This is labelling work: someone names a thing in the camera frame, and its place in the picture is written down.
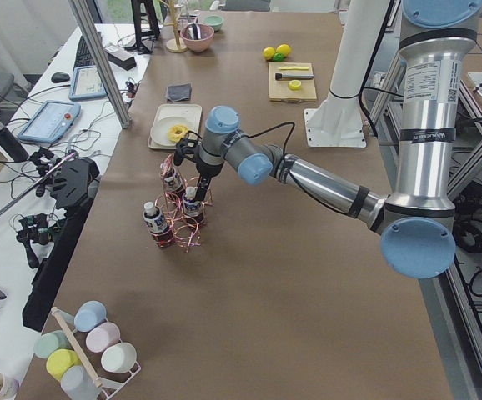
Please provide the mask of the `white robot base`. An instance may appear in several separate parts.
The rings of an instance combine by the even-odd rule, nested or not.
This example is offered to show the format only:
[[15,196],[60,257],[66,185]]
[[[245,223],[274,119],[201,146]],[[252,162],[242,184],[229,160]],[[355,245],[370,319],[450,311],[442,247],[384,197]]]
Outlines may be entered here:
[[304,116],[307,143],[312,148],[364,148],[359,100],[376,43],[385,32],[393,2],[350,3],[344,32],[329,86],[329,94]]

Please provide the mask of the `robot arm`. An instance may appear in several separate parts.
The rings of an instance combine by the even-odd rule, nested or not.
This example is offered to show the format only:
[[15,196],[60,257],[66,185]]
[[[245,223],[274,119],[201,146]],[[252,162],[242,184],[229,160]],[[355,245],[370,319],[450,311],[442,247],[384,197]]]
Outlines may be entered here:
[[404,1],[397,59],[404,63],[404,100],[394,191],[381,197],[283,147],[257,145],[231,107],[214,107],[194,161],[203,200],[224,164],[248,184],[276,178],[336,213],[357,218],[381,236],[386,262],[412,278],[431,278],[453,262],[454,204],[450,158],[456,137],[462,62],[477,38],[481,1]]

